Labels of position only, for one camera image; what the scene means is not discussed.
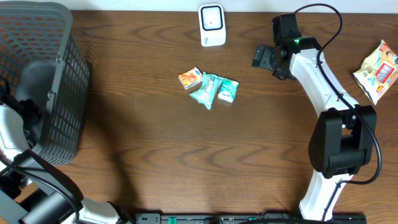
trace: wooden surface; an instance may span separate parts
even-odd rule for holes
[[[308,142],[317,116],[299,82],[251,67],[257,45],[272,45],[277,15],[226,13],[226,44],[204,48],[195,12],[73,12],[73,33],[93,64],[93,82],[79,153],[60,170],[85,197],[131,211],[294,209],[312,175]],[[398,15],[343,18],[325,56],[345,89],[368,105],[351,74],[381,39],[398,52]],[[338,18],[299,14],[298,26],[324,44]],[[238,81],[233,104],[215,99],[207,110],[191,98],[177,75],[193,66]],[[336,212],[364,212],[369,223],[397,220],[397,91],[392,85],[375,106],[380,178],[347,186]],[[370,178],[375,168],[374,153],[354,179]]]

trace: snack package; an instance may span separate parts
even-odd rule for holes
[[[382,40],[380,46],[365,60],[354,78],[373,104],[398,77],[398,57]]]
[[[238,86],[239,86],[238,82],[225,78],[223,84],[221,85],[221,90],[220,93],[218,94],[218,98],[221,100],[225,100],[228,103],[232,103],[235,99],[236,90],[238,90]]]
[[[211,109],[214,97],[218,87],[220,87],[224,78],[203,72],[203,83],[199,90],[190,94],[198,103],[204,104],[208,110]]]
[[[186,90],[199,84],[201,82],[201,78],[201,72],[196,67],[178,76],[178,79]]]

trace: white background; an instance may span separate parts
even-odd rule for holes
[[[398,0],[36,0],[59,2],[74,10],[197,11],[202,4],[219,3],[226,12],[292,12],[312,3],[327,3],[340,12],[398,13]],[[330,12],[313,7],[306,12]]]

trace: blue and white packet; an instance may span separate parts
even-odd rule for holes
[[[203,82],[200,89],[191,93],[190,96],[197,100],[198,103],[204,104],[210,110],[218,87],[220,87],[223,80],[224,78],[203,72]]]
[[[220,93],[218,94],[218,98],[221,100],[225,100],[228,103],[232,103],[235,99],[238,86],[239,83],[237,81],[232,81],[225,78],[221,86]]]

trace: basket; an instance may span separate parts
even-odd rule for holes
[[[32,150],[54,165],[76,155],[90,80],[72,23],[61,4],[0,2],[0,75],[17,100],[42,110],[30,130]]]

